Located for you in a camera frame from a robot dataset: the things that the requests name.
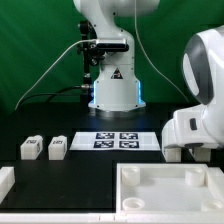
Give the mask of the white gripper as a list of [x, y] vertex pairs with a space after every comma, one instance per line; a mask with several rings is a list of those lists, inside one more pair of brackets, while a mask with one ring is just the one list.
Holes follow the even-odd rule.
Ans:
[[224, 133], [215, 136], [205, 126], [204, 105], [177, 110], [162, 130], [162, 148], [217, 149], [224, 147]]

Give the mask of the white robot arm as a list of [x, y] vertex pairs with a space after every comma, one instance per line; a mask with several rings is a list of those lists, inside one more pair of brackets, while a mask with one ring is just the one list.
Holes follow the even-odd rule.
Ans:
[[[154, 12], [160, 0], [73, 0], [93, 28], [89, 54], [99, 64], [89, 109], [104, 116], [143, 109], [135, 75], [140, 37], [118, 27], [117, 17], [137, 18]], [[162, 130], [162, 147], [224, 146], [224, 26], [199, 32], [188, 41], [182, 74], [198, 104], [174, 112]]]

